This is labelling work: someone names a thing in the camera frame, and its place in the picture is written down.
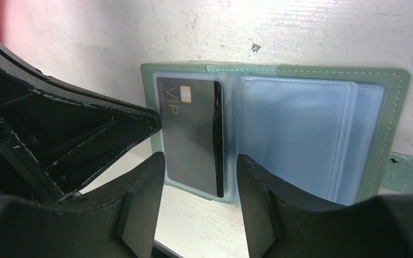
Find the green card holder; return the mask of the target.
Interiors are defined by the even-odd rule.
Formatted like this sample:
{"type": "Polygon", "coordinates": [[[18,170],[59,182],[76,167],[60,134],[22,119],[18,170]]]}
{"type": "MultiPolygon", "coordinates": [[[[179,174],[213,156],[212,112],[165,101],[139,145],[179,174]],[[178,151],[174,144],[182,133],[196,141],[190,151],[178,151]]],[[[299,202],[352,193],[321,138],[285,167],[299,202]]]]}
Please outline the green card holder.
{"type": "Polygon", "coordinates": [[[375,195],[411,79],[399,68],[287,64],[146,63],[141,75],[147,106],[159,116],[157,77],[220,81],[224,196],[175,183],[167,168],[165,181],[234,205],[240,205],[239,154],[334,203],[352,205],[375,195]]]}

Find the black VIP card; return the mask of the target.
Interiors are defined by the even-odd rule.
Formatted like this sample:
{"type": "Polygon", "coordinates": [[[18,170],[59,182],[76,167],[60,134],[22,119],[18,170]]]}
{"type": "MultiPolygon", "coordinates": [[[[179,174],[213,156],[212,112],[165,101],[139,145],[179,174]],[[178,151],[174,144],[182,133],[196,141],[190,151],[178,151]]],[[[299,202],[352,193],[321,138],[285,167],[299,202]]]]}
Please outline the black VIP card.
{"type": "Polygon", "coordinates": [[[213,79],[156,78],[169,180],[224,196],[222,85],[213,79]]]}

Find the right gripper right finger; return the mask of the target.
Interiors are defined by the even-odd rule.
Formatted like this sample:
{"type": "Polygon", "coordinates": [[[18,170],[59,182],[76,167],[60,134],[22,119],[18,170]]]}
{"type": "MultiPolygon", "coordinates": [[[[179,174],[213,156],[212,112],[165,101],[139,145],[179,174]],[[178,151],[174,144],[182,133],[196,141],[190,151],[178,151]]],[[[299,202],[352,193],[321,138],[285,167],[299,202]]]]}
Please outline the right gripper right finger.
{"type": "Polygon", "coordinates": [[[239,154],[250,257],[413,257],[413,195],[345,206],[312,195],[239,154]]]}

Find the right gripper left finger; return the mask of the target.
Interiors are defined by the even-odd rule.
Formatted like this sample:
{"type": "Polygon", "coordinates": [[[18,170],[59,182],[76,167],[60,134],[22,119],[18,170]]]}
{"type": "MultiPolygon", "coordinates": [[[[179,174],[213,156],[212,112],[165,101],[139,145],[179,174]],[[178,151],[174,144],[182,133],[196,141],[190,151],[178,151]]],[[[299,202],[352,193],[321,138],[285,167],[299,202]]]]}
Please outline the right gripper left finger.
{"type": "Polygon", "coordinates": [[[165,156],[64,204],[0,195],[0,257],[150,257],[165,156]]]}

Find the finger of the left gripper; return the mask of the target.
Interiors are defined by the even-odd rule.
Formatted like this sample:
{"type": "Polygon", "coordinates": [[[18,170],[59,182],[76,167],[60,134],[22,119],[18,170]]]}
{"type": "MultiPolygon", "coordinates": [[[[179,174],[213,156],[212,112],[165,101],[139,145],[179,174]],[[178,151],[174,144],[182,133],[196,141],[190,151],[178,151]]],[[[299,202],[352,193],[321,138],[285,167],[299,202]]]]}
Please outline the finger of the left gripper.
{"type": "Polygon", "coordinates": [[[152,110],[69,105],[0,73],[0,193],[41,202],[66,199],[160,128],[152,110]]]}
{"type": "Polygon", "coordinates": [[[0,73],[15,83],[21,83],[27,91],[57,102],[92,109],[112,109],[123,113],[149,114],[149,109],[145,107],[100,95],[55,77],[47,76],[15,55],[1,42],[0,73]]]}

